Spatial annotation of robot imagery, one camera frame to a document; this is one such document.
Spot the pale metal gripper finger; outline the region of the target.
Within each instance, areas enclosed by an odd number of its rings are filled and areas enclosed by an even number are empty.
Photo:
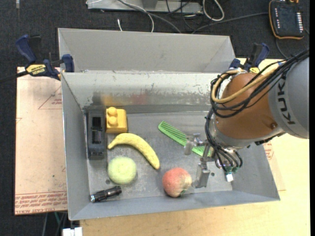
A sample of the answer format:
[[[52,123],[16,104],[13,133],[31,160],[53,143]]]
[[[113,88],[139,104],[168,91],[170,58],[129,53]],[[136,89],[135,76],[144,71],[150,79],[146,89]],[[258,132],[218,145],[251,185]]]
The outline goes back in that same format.
[[[200,158],[197,166],[196,180],[194,182],[195,188],[207,187],[208,179],[211,171],[208,169],[207,160]]]
[[[205,148],[205,141],[201,139],[200,133],[194,133],[186,136],[186,143],[184,145],[184,154],[190,155],[192,152],[199,156],[203,155]]]

